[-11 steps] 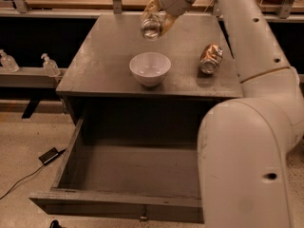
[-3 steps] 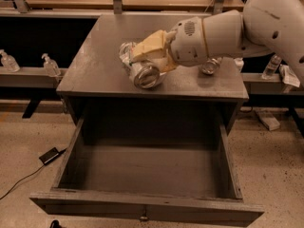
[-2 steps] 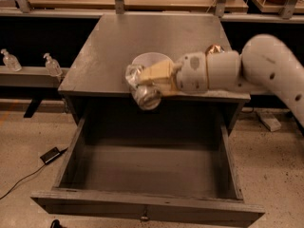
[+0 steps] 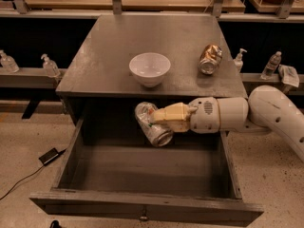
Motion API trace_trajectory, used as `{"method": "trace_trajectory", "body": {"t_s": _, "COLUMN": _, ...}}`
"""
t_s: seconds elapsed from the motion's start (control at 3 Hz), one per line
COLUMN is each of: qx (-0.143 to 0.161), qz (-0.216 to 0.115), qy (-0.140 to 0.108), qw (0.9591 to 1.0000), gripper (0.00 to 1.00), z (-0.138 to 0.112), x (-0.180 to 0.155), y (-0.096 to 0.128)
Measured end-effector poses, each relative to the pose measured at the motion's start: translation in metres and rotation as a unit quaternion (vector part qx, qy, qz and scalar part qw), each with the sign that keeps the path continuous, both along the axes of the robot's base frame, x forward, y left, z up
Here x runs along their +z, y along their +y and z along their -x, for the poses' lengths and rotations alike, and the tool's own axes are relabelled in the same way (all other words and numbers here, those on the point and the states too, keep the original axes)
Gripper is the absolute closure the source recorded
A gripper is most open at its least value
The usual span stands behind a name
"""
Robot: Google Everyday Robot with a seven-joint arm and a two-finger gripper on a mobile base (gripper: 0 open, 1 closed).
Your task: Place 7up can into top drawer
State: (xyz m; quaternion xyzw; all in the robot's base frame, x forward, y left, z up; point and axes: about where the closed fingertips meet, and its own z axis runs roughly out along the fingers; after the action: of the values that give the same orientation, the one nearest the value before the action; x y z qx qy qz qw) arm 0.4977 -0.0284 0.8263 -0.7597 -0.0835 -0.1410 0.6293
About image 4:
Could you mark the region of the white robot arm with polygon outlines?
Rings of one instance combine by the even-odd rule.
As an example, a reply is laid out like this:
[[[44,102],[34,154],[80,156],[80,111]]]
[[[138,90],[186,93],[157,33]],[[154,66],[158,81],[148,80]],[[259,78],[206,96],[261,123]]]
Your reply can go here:
[[[153,111],[149,120],[174,132],[273,131],[304,161],[304,115],[273,86],[261,85],[247,99],[203,97],[188,104],[171,104]]]

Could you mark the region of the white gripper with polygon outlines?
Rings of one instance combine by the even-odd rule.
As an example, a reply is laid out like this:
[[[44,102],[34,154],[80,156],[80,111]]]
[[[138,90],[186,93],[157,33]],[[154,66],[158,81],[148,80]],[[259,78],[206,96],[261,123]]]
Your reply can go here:
[[[153,124],[168,124],[176,133],[189,129],[199,134],[216,133],[220,126],[219,105],[213,97],[197,98],[189,105],[176,103],[155,110],[150,120]]]

